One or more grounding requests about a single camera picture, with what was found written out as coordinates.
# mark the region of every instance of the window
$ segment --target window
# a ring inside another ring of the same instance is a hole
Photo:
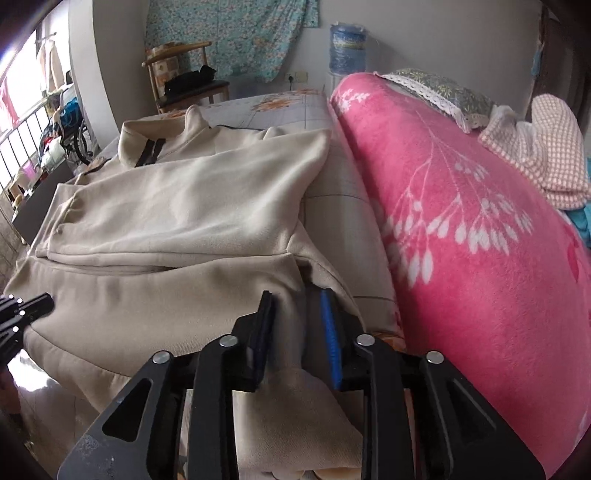
[[[41,73],[37,63],[35,32],[16,55],[7,73],[8,96],[18,117],[17,128],[2,115],[0,128],[0,186],[6,187],[19,168],[37,153],[48,116],[40,101]]]

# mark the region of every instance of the wooden chair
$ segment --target wooden chair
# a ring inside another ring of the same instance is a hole
[[[142,67],[147,68],[148,72],[150,73],[152,93],[154,94],[156,106],[158,107],[158,111],[160,113],[166,113],[171,110],[188,108],[189,106],[194,105],[199,100],[205,97],[209,97],[209,103],[213,103],[213,96],[217,93],[222,94],[222,98],[224,101],[230,99],[230,92],[228,89],[230,83],[224,80],[214,80],[208,83],[207,85],[189,90],[188,92],[185,92],[181,95],[160,96],[158,92],[158,87],[156,86],[154,63],[200,48],[201,59],[203,61],[203,64],[207,65],[207,55],[205,54],[205,47],[209,47],[211,44],[212,43],[210,41],[204,41],[199,43],[176,45],[174,47],[167,48],[166,50],[158,53],[153,57],[148,58],[145,62],[142,63]]]

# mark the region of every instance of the black clamp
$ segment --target black clamp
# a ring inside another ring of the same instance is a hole
[[[14,295],[0,296],[0,371],[23,347],[25,327],[51,313],[54,306],[48,293],[29,301],[17,299]]]
[[[334,292],[323,290],[321,301],[327,338],[339,347],[333,348],[334,387],[364,392],[362,480],[545,479],[517,434],[440,352],[397,352],[367,335]],[[417,420],[416,468],[405,388]]]
[[[274,318],[265,291],[256,313],[200,352],[155,353],[78,441],[57,478],[176,479],[184,396],[192,388],[188,477],[239,480],[232,391],[257,389]]]

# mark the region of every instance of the metal rivet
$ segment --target metal rivet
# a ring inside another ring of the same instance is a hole
[[[443,354],[441,352],[437,352],[436,350],[431,350],[428,354],[427,354],[427,362],[429,362],[430,364],[442,364],[443,361],[445,360],[445,357],[443,356]]]
[[[165,364],[166,362],[168,362],[170,360],[170,353],[165,352],[164,350],[162,350],[161,352],[156,352],[153,356],[152,356],[152,361],[155,364]]]
[[[238,343],[238,338],[233,335],[225,335],[220,338],[220,345],[221,346],[234,346]]]
[[[375,338],[371,335],[368,335],[367,333],[364,333],[363,335],[359,335],[357,337],[357,343],[362,346],[370,346],[375,343]]]

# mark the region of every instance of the tiled floor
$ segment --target tiled floor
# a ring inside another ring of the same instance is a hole
[[[8,364],[18,388],[31,450],[54,478],[67,453],[98,413],[41,370],[25,351]]]

